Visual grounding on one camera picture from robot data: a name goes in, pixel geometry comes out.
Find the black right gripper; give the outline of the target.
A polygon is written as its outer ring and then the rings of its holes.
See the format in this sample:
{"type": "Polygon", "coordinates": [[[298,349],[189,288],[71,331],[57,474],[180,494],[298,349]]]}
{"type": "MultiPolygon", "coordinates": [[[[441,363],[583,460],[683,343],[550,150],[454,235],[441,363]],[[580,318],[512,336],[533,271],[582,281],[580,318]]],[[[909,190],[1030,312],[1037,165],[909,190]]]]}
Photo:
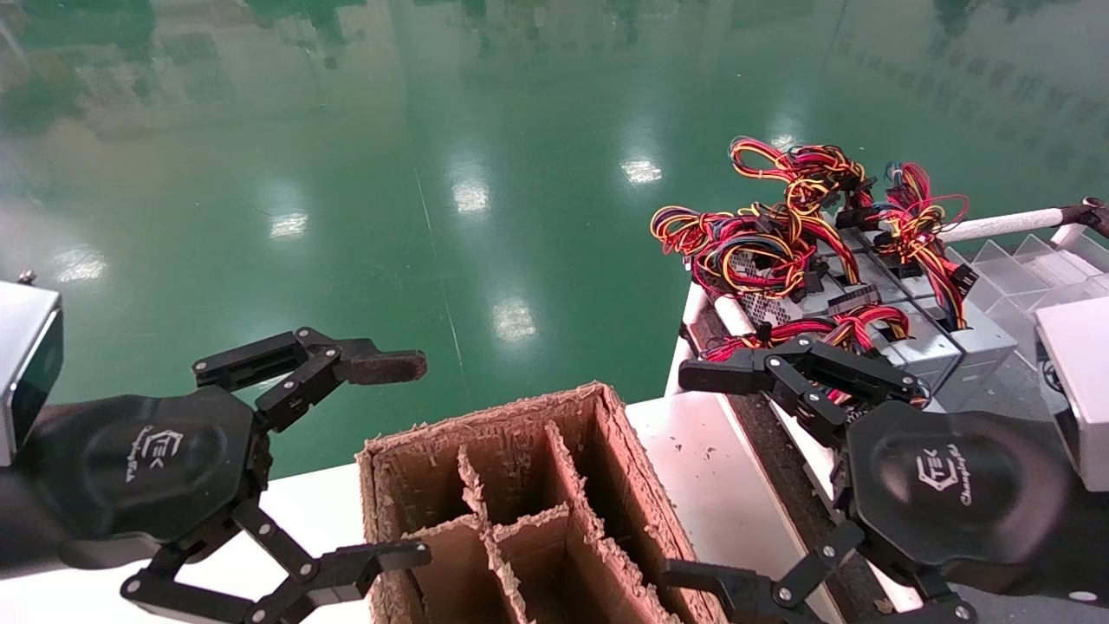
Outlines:
{"type": "Polygon", "coordinates": [[[914,375],[808,337],[737,348],[724,361],[685,361],[678,385],[766,393],[817,442],[845,436],[851,521],[787,575],[665,561],[665,585],[714,595],[731,623],[821,623],[807,599],[857,550],[923,591],[920,608],[868,623],[977,623],[976,610],[943,580],[995,594],[1083,589],[1076,526],[1083,487],[1052,426],[983,411],[923,412],[912,407],[925,396],[914,375]],[[876,408],[848,426],[832,390],[857,412],[876,408]]]}

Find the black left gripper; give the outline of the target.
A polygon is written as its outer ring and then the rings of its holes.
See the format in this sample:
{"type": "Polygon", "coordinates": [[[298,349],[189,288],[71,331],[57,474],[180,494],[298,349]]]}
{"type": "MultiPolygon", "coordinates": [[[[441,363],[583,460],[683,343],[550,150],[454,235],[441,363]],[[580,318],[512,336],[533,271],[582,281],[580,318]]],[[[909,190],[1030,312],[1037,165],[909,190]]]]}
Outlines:
{"type": "Polygon", "coordinates": [[[263,427],[289,429],[340,383],[419,380],[425,352],[298,328],[206,356],[191,370],[204,387],[191,393],[112,396],[40,415],[30,434],[33,569],[111,569],[153,556],[121,586],[122,599],[144,612],[186,623],[301,623],[317,608],[365,599],[385,572],[431,564],[420,540],[312,557],[254,501],[272,466],[263,427]],[[258,396],[258,418],[230,393],[266,380],[277,383],[258,396]],[[262,599],[177,581],[190,557],[224,543],[218,529],[227,522],[285,569],[262,599]]]}

